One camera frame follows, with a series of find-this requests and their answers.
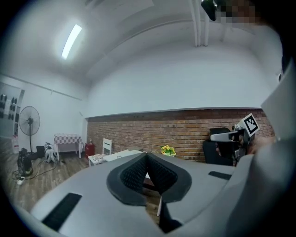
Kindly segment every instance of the flower bouquet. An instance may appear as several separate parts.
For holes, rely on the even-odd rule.
[[[166,156],[175,156],[176,152],[173,147],[169,147],[168,145],[161,147],[161,153]]]

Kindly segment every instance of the fluorescent light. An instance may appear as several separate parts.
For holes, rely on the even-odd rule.
[[[79,35],[81,30],[82,30],[82,28],[79,25],[77,25],[77,24],[74,25],[74,27],[67,39],[64,50],[62,52],[62,58],[66,59],[68,57],[68,54],[72,48],[72,45],[74,44],[74,41],[77,38],[77,36]]]

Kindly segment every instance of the red cabinet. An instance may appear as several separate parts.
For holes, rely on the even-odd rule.
[[[95,148],[95,145],[92,144],[92,143],[86,143],[85,144],[85,157],[86,157],[86,159],[88,159],[89,156],[94,155],[94,148]]]

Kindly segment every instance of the white ceiling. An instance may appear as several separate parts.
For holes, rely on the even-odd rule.
[[[201,8],[202,35],[203,19]],[[63,60],[75,24],[82,31]],[[209,45],[221,39],[224,25],[210,22]],[[160,44],[187,41],[194,47],[187,0],[38,1],[19,15],[9,33],[6,65],[37,65],[83,79],[97,79],[127,57]],[[252,38],[250,29],[229,27],[224,42],[249,48]]]

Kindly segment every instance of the floor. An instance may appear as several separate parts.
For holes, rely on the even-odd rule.
[[[79,159],[78,155],[62,154],[60,162],[54,170],[46,172],[31,180],[25,180],[19,186],[12,179],[12,172],[17,170],[17,154],[12,153],[12,145],[9,139],[0,138],[0,180],[10,201],[21,206],[27,211],[30,211],[35,203],[44,196],[47,192],[58,186],[60,183],[76,174],[78,171],[88,167],[88,160],[85,158]],[[55,164],[41,162],[41,159],[32,161],[34,176],[39,167],[39,174],[54,168]],[[143,189],[144,195],[147,197],[146,210],[155,223],[159,223],[159,217],[156,216],[160,195],[158,192]]]

